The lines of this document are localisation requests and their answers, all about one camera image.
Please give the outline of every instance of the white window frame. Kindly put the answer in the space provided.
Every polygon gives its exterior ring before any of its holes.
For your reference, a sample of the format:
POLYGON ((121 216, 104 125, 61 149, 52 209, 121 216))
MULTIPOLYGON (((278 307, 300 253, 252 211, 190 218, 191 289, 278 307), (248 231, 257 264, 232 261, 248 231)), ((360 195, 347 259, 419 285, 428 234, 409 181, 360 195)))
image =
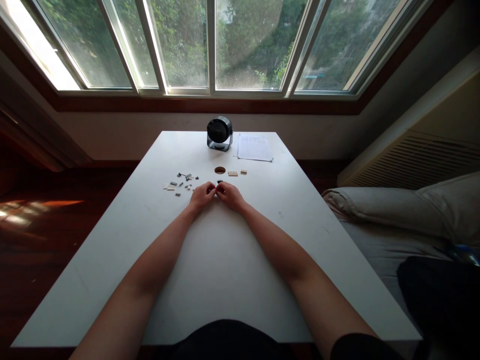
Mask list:
POLYGON ((145 35, 153 69, 158 82, 158 88, 143 87, 140 72, 136 66, 125 31, 117 13, 113 0, 97 0, 100 12, 107 25, 115 48, 127 74, 131 89, 127 88, 98 88, 91 87, 67 50, 63 41, 53 28, 43 12, 38 0, 28 0, 34 9, 39 21, 42 22, 53 40, 58 45, 66 67, 79 84, 81 90, 57 90, 45 71, 39 66, 39 60, 29 50, 28 44, 16 33, 3 13, 0 13, 0 22, 8 29, 15 42, 29 55, 30 60, 43 74, 59 96, 85 97, 117 97, 140 96, 144 98, 207 98, 207 99, 277 99, 277 100, 358 100, 371 81, 382 69, 391 55, 395 52, 412 27, 417 23, 434 0, 400 0, 377 38, 365 53, 354 73, 350 77, 344 90, 297 90, 302 72, 311 54, 315 40, 321 30, 322 23, 332 0, 308 0, 305 5, 302 20, 298 27, 292 54, 285 71, 279 90, 250 90, 250 89, 217 89, 216 88, 216 0, 205 0, 207 22, 207 59, 208 59, 208 87, 170 87, 166 83, 166 74, 162 63, 162 48, 152 15, 150 0, 135 0, 140 23, 145 35))

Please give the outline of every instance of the green foliage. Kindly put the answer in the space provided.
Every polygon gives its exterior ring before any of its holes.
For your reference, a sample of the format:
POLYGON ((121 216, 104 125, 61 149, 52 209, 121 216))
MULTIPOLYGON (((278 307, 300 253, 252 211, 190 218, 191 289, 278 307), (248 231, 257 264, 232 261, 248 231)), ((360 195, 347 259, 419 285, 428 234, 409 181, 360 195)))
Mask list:
POLYGON ((96 0, 39 3, 92 86, 130 86, 96 0))
POLYGON ((306 3, 230 0, 225 15, 217 15, 219 85, 279 89, 306 3), (260 73, 264 76, 252 76, 260 73))
MULTIPOLYGON (((399 0, 332 0, 307 62, 309 88, 341 90, 399 0)), ((129 86, 96 0, 39 0, 93 86, 129 86)), ((141 78, 157 81, 135 0, 114 0, 141 78)), ((206 0, 151 0, 167 84, 208 86, 206 0)), ((217 1, 217 87, 280 89, 307 0, 217 1)), ((307 79, 299 86, 307 87, 307 79)))
POLYGON ((366 11, 370 2, 332 0, 307 62, 314 75, 324 75, 311 88, 342 90, 399 0, 376 0, 366 11))

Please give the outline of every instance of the dark fabric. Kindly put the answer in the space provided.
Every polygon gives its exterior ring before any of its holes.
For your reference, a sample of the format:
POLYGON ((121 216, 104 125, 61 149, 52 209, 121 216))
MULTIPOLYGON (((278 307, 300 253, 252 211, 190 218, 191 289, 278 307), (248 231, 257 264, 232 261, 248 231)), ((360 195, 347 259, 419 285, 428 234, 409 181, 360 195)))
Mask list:
MULTIPOLYGON (((236 320, 219 320, 205 325, 181 341, 170 360, 295 360, 287 347, 270 336, 236 320)), ((387 344, 365 334, 349 334, 333 346, 331 360, 401 360, 387 344)))
POLYGON ((354 333, 342 336, 333 346, 331 360, 403 360, 390 346, 376 337, 354 333))
POLYGON ((171 360, 295 360, 267 334, 241 321, 211 322, 182 341, 171 360))
POLYGON ((462 359, 480 359, 480 267, 411 256, 397 275, 408 311, 425 336, 462 359))

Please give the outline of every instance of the white table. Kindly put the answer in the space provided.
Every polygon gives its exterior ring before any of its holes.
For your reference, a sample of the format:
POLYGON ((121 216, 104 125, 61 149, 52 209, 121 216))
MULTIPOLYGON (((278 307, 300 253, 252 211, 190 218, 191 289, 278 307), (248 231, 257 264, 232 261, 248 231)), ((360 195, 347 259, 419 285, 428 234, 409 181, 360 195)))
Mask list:
MULTIPOLYGON (((185 208, 194 186, 226 180, 247 202, 294 238, 386 341, 418 341, 419 333, 274 132, 272 162, 238 159, 207 147, 205 132, 163 131, 62 272, 14 347, 76 346, 132 264, 185 208), (215 167, 238 177, 214 173, 215 167), (248 170, 247 175, 240 174, 248 170)), ((218 319, 236 319, 278 342, 310 342, 287 286, 246 222, 218 198, 194 221, 175 268, 151 314, 144 344, 174 344, 218 319)))

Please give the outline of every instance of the left hand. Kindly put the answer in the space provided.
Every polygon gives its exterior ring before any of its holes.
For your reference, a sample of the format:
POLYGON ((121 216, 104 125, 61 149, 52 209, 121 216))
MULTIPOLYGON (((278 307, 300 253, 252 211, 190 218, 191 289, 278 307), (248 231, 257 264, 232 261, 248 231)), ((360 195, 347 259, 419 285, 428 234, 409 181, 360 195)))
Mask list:
POLYGON ((196 211, 201 211, 215 196, 217 190, 213 182, 209 181, 195 188, 191 194, 190 204, 196 211))

